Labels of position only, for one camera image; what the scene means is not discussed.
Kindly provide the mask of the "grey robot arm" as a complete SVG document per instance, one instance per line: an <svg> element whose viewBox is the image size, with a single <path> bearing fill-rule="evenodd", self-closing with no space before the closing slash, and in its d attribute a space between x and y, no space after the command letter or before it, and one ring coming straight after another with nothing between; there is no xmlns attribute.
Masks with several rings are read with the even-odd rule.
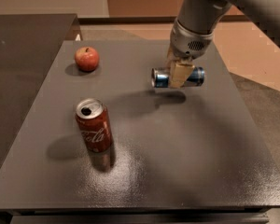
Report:
<svg viewBox="0 0 280 224"><path fill-rule="evenodd" d="M237 7L280 48L280 0L184 0L170 33L169 86L181 88L203 56L220 19Z"/></svg>

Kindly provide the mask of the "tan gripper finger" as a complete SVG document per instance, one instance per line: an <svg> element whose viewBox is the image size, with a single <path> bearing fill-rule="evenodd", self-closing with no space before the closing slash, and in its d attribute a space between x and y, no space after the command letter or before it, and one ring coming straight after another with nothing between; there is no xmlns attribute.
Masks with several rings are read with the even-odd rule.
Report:
<svg viewBox="0 0 280 224"><path fill-rule="evenodd" d="M181 88L192 74L194 68L195 66L187 61L170 61L169 87Z"/></svg>
<svg viewBox="0 0 280 224"><path fill-rule="evenodd" d="M174 54L173 54L173 50L171 47L168 48L167 51L167 55L166 55L166 66L170 67L171 66L171 62L174 60Z"/></svg>

